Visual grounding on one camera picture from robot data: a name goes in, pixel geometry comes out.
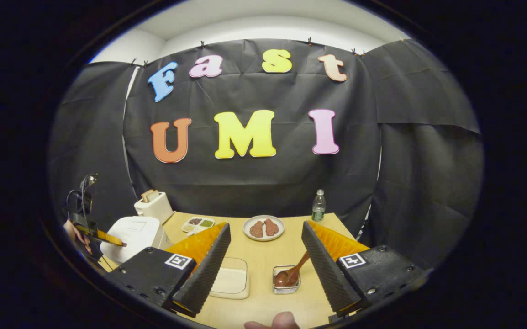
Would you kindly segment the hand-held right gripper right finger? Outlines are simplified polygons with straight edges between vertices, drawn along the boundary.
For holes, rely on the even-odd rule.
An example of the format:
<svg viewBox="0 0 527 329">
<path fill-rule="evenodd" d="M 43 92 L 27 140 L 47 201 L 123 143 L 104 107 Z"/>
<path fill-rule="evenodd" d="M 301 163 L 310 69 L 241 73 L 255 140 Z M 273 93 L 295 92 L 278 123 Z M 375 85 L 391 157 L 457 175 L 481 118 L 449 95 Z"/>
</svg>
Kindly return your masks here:
<svg viewBox="0 0 527 329">
<path fill-rule="evenodd" d="M 388 245 L 372 248 L 314 221 L 302 242 L 335 316 L 368 316 L 422 287 L 428 271 Z"/>
</svg>

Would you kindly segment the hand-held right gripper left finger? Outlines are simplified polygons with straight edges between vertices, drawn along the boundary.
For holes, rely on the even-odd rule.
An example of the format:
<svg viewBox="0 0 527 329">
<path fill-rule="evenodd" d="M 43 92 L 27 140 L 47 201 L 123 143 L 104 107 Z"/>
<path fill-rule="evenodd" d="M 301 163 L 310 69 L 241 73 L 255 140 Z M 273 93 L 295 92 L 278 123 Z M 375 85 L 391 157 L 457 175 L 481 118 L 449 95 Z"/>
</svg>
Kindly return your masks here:
<svg viewBox="0 0 527 329">
<path fill-rule="evenodd" d="M 230 225 L 218 223 L 165 250 L 144 248 L 112 270 L 108 279 L 168 312 L 196 317 L 231 241 Z"/>
</svg>

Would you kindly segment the white rice cooker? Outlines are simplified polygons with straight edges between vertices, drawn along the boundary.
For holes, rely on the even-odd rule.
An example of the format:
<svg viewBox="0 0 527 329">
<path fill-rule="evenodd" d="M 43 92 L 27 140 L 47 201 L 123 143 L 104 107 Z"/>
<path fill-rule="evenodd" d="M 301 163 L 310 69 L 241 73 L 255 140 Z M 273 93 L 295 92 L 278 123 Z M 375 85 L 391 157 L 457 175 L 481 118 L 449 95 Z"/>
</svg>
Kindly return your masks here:
<svg viewBox="0 0 527 329">
<path fill-rule="evenodd" d="M 101 242 L 100 251 L 104 256 L 123 264 L 147 247 L 165 250 L 172 245 L 159 219 L 153 217 L 124 217 L 109 229 L 110 235 L 120 238 L 126 246 Z"/>
</svg>

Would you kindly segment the clear box of rice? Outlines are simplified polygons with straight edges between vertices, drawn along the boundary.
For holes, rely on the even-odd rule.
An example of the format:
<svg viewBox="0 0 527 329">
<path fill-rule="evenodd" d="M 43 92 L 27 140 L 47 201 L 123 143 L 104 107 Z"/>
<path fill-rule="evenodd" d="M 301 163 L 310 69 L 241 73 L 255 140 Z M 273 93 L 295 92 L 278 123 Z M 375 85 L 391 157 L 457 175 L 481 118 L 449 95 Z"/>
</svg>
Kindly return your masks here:
<svg viewBox="0 0 527 329">
<path fill-rule="evenodd" d="M 243 300 L 250 295 L 247 262 L 240 258 L 225 257 L 209 292 L 210 297 Z"/>
</svg>

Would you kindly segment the brown wooden spoon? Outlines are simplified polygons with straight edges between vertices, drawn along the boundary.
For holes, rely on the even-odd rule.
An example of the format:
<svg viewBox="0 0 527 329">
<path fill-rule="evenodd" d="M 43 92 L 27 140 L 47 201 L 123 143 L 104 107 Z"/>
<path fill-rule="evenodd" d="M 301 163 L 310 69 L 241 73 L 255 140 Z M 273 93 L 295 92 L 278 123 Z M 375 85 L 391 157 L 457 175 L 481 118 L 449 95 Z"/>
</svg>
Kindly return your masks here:
<svg viewBox="0 0 527 329">
<path fill-rule="evenodd" d="M 298 282 L 300 269 L 309 260 L 309 258 L 309 252 L 305 252 L 297 265 L 288 270 L 280 271 L 274 277 L 273 285 L 277 288 L 295 286 Z"/>
</svg>

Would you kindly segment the metal wire chopstick holder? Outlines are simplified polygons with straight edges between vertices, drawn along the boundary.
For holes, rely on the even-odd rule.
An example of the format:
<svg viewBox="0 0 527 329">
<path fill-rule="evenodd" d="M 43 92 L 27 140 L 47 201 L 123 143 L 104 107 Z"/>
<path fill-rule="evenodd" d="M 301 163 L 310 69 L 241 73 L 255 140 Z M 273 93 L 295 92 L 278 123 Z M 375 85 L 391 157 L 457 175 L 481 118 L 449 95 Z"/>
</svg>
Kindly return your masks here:
<svg viewBox="0 0 527 329">
<path fill-rule="evenodd" d="M 295 265 L 275 266 L 273 268 L 272 290 L 273 290 L 274 294 L 292 294 L 292 293 L 295 293 L 299 289 L 299 287 L 301 285 L 300 275 L 297 276 L 297 281 L 295 281 L 295 283 L 293 283 L 293 285 L 291 285 L 291 286 L 277 286 L 276 283 L 275 283 L 276 276 L 281 271 L 288 271 L 294 266 Z"/>
</svg>

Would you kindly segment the white divided dish with grains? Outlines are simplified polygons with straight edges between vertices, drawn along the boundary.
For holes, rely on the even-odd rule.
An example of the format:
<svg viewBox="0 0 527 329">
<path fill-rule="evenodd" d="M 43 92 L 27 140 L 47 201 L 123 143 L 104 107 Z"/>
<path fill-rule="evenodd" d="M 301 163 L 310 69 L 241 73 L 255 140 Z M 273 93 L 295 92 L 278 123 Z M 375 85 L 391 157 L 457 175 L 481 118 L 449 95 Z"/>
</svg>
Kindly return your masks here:
<svg viewBox="0 0 527 329">
<path fill-rule="evenodd" d="M 181 229 L 184 233 L 190 236 L 196 233 L 201 233 L 201 231 L 213 227 L 214 224 L 215 222 L 211 218 L 192 217 L 182 225 Z"/>
</svg>

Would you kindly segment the clear water bottle green label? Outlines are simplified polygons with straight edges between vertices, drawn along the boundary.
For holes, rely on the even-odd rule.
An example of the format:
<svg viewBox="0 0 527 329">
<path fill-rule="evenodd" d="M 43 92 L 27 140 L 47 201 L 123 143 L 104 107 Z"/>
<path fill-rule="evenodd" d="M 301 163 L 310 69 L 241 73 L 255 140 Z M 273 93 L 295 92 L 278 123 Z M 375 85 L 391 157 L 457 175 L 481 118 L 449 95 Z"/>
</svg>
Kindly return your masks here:
<svg viewBox="0 0 527 329">
<path fill-rule="evenodd" d="M 319 189 L 316 192 L 316 196 L 314 198 L 313 207 L 312 207 L 312 217 L 311 220 L 314 222 L 320 222 L 324 219 L 324 215 L 326 212 L 327 202 L 326 198 L 324 196 L 324 190 Z"/>
</svg>

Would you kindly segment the white toaster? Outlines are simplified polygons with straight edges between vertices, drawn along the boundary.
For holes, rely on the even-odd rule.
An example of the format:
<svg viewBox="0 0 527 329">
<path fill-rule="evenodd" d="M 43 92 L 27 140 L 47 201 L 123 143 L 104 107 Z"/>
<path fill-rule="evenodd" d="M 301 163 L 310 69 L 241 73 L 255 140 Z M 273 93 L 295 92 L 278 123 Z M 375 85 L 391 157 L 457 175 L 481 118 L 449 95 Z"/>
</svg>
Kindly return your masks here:
<svg viewBox="0 0 527 329">
<path fill-rule="evenodd" d="M 160 224 L 163 225 L 175 211 L 170 205 L 167 194 L 159 192 L 159 197 L 152 202 L 144 203 L 140 199 L 134 204 L 134 208 L 139 216 L 158 219 Z"/>
</svg>

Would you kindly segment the white round plate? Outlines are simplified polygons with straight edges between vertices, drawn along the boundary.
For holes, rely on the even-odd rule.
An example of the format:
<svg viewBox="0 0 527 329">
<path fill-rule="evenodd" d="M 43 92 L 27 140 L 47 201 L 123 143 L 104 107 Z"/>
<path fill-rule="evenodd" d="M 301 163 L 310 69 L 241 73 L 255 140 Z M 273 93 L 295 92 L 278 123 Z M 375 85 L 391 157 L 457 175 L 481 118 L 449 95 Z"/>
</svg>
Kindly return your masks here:
<svg viewBox="0 0 527 329">
<path fill-rule="evenodd" d="M 276 225 L 278 225 L 279 227 L 279 232 L 273 236 L 273 237 L 267 237 L 266 236 L 266 232 L 265 232 L 265 219 L 267 218 L 270 218 L 272 219 L 272 221 L 274 221 L 274 223 L 276 223 Z M 255 237 L 252 237 L 249 233 L 249 229 L 251 226 L 253 226 L 253 224 L 257 221 L 262 221 L 264 223 L 264 226 L 263 226 L 263 237 L 262 238 L 255 238 Z M 257 216 L 254 216 L 252 218 L 249 218 L 247 219 L 244 223 L 243 223 L 243 233 L 245 233 L 245 235 L 255 241 L 272 241 L 278 237 L 280 237 L 283 233 L 284 233 L 284 230 L 286 228 L 286 225 L 284 223 L 284 221 L 282 219 L 279 219 L 277 217 L 274 217 L 272 215 L 257 215 Z"/>
</svg>

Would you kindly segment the black backdrop cloth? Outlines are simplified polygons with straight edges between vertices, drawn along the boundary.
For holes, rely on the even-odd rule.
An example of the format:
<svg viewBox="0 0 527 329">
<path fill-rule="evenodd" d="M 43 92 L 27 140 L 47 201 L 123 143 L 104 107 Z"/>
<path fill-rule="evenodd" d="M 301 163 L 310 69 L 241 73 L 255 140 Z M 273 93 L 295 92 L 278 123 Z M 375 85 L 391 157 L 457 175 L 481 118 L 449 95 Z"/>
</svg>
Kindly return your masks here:
<svg viewBox="0 0 527 329">
<path fill-rule="evenodd" d="M 57 108 L 47 167 L 56 209 L 100 175 L 102 230 L 148 189 L 225 217 L 311 215 L 323 189 L 351 234 L 428 270 L 474 216 L 484 152 L 459 83 L 415 41 L 354 56 L 259 39 L 85 66 Z"/>
</svg>

